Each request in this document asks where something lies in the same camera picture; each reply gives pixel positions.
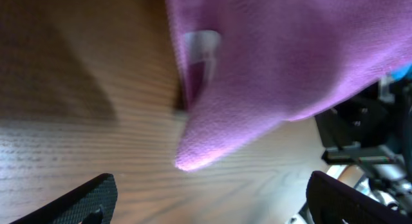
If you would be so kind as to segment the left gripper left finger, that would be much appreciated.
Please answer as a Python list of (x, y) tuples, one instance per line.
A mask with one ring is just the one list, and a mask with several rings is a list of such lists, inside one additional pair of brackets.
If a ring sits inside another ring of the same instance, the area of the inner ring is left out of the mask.
[(103, 173), (13, 224), (110, 224), (118, 198), (114, 176)]

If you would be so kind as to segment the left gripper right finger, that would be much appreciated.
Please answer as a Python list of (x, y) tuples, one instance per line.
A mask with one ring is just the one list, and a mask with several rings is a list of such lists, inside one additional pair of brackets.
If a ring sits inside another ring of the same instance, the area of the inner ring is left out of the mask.
[(411, 224), (411, 218), (321, 171), (308, 181), (306, 202), (316, 224)]

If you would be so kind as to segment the purple cloth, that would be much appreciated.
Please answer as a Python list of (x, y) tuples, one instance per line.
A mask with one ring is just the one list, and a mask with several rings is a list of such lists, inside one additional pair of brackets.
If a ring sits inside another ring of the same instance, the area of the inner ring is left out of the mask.
[(194, 171), (411, 62), (411, 0), (167, 0)]

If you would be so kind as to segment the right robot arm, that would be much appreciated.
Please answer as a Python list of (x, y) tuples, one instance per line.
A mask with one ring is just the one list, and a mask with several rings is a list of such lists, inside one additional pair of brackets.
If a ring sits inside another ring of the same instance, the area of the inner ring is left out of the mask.
[(291, 223), (411, 223), (411, 79), (381, 79), (315, 121), (322, 160), (358, 167), (370, 193), (314, 171)]

